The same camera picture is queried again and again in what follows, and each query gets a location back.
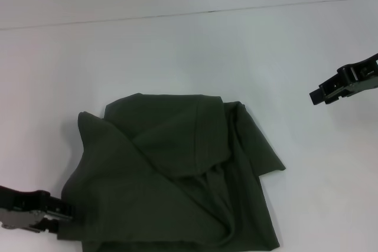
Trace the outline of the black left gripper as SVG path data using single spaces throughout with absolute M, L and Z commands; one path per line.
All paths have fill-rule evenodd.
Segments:
M 44 218 L 45 215 L 55 219 Z M 47 191 L 21 192 L 1 186 L 1 227 L 57 234 L 59 221 L 73 221 L 74 207 Z

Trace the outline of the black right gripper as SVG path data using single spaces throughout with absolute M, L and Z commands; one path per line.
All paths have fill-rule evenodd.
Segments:
M 310 92 L 313 105 L 331 104 L 340 97 L 351 93 L 377 88 L 377 54 L 354 64 L 347 64 L 337 70 L 334 75 Z

